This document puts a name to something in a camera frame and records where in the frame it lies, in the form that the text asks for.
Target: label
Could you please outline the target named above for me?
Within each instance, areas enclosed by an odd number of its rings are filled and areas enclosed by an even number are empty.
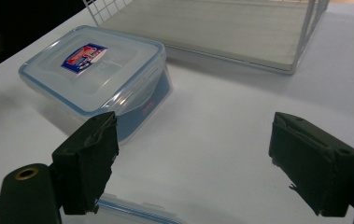
[[[92,43],[87,44],[69,55],[61,67],[80,74],[104,56],[106,49]]]

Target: dish rack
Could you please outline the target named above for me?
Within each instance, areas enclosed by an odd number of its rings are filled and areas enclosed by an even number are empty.
[[[83,0],[102,28],[293,74],[329,0]]]

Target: white table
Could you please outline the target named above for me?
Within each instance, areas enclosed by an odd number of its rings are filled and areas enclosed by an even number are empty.
[[[93,25],[86,10],[0,64],[0,188],[14,169],[51,164],[77,128],[18,69],[82,24]],[[354,147],[354,5],[330,4],[312,37],[293,76],[169,50],[174,90],[120,147],[106,193],[191,224],[352,223],[352,208],[345,218],[316,217],[268,156],[276,111]]]

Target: sticker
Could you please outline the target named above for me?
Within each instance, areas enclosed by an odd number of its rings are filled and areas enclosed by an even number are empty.
[[[87,44],[75,50],[65,59],[61,67],[68,69],[76,74],[81,74],[84,70],[96,63],[106,52],[105,47]]]

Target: container lid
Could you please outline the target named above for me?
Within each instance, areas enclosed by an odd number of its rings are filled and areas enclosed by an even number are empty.
[[[21,78],[83,116],[101,111],[158,57],[163,45],[133,35],[79,26],[20,68]]]
[[[159,206],[129,203],[117,199],[113,195],[103,195],[98,202],[97,214],[86,216],[66,216],[62,213],[63,223],[66,224],[137,224],[137,223],[160,223],[160,224],[186,224],[177,218],[175,214],[163,211]]]

